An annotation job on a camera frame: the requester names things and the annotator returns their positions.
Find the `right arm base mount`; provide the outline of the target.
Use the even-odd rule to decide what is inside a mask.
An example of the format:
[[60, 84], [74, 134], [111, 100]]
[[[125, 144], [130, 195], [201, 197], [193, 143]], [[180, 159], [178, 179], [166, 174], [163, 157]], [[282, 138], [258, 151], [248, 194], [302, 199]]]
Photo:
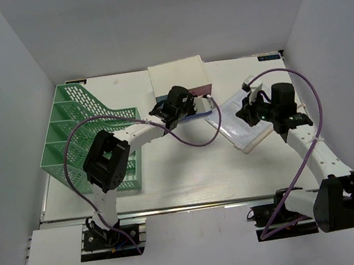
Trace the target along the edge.
[[285, 191], [286, 189], [277, 190], [275, 192], [273, 202], [271, 203], [264, 203], [250, 207], [249, 212], [246, 215], [246, 219], [249, 222], [255, 223], [255, 232], [257, 233], [258, 242], [294, 238], [303, 235], [317, 234], [319, 232], [319, 228], [314, 219], [310, 217], [300, 219], [303, 215], [299, 212], [288, 211], [283, 205], [266, 234], [270, 234], [272, 231], [280, 228], [281, 226], [285, 226], [285, 228], [272, 234], [266, 239], [263, 239], [263, 230], [265, 229], [270, 216], [276, 209], [276, 206], [285, 194]]

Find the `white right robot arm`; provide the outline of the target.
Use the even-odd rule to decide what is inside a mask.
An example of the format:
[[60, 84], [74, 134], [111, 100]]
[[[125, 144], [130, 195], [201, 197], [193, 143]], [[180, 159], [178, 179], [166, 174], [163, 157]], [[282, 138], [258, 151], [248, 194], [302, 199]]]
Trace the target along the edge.
[[293, 182], [288, 188], [279, 190], [261, 239], [277, 232], [270, 229], [275, 218], [289, 222], [296, 215], [299, 219], [314, 219], [326, 233], [354, 228], [354, 170], [339, 160], [320, 139], [313, 121], [297, 111], [293, 85], [274, 84], [269, 97], [260, 86], [249, 87], [247, 91], [236, 116], [249, 126], [260, 121], [271, 123], [275, 132], [303, 159], [296, 177], [309, 168], [319, 185], [317, 192], [300, 189]]

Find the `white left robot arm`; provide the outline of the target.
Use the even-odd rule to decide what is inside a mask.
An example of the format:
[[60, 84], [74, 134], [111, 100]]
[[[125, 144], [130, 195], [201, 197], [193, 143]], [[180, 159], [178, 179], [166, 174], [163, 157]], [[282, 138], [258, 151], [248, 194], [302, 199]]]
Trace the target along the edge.
[[125, 177], [130, 154], [166, 135], [183, 118], [210, 110], [208, 97], [173, 86], [166, 99], [156, 103], [144, 119], [136, 119], [118, 132], [99, 131], [83, 163], [88, 181], [103, 193], [117, 189]]

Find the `pink drawer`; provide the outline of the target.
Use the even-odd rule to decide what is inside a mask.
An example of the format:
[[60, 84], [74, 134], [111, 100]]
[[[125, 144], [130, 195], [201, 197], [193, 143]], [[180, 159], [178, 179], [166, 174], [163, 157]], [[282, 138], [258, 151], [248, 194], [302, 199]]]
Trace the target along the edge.
[[211, 95], [211, 93], [212, 93], [212, 85], [211, 84], [206, 84], [204, 86], [190, 88], [189, 92], [192, 93], [194, 96], [197, 96], [197, 97], [205, 96], [205, 95]]

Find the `clear document folder with papers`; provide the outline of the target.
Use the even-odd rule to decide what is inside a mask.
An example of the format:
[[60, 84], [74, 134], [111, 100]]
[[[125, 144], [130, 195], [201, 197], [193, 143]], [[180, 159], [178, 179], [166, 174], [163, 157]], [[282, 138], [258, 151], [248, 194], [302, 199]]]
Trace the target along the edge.
[[243, 89], [219, 107], [220, 116], [216, 112], [205, 119], [211, 126], [218, 129], [235, 148], [246, 154], [273, 131], [285, 140], [289, 130], [301, 125], [313, 125], [313, 121], [306, 114], [298, 112], [295, 89], [292, 84], [279, 82], [270, 88], [263, 85], [261, 92], [265, 92], [273, 102], [279, 105], [282, 123], [280, 128], [275, 129], [272, 123], [266, 121], [259, 121], [254, 126], [249, 126], [235, 116], [242, 109], [242, 99], [247, 97]]

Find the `purple-blue wide drawer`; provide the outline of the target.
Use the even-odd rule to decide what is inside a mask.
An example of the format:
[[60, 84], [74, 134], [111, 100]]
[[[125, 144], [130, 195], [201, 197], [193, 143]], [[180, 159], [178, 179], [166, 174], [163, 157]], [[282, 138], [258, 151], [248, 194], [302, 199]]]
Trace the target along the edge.
[[210, 115], [212, 113], [213, 110], [207, 111], [207, 112], [201, 112], [201, 113], [196, 113], [196, 114], [192, 114], [191, 116], [185, 116], [181, 119], [181, 121], [189, 121], [189, 120], [193, 120], [193, 119], [197, 119], [200, 117], [206, 117], [208, 115]]

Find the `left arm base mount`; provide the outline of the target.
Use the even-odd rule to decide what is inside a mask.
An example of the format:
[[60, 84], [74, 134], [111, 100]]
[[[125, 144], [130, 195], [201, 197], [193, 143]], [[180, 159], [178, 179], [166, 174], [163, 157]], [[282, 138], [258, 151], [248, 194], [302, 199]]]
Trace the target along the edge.
[[95, 262], [122, 257], [136, 257], [144, 252], [146, 243], [146, 223], [138, 222], [129, 225], [120, 225], [118, 221], [114, 227], [125, 233], [135, 242], [122, 233], [105, 230], [97, 226], [91, 218], [85, 220], [82, 232], [81, 262]]

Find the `light blue drawer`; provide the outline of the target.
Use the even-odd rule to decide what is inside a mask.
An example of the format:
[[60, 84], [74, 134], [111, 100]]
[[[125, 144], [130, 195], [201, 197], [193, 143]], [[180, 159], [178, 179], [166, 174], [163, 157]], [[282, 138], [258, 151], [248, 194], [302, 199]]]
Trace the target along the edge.
[[164, 103], [167, 99], [168, 95], [163, 95], [163, 96], [158, 96], [156, 97], [156, 103], [159, 104], [159, 103]]

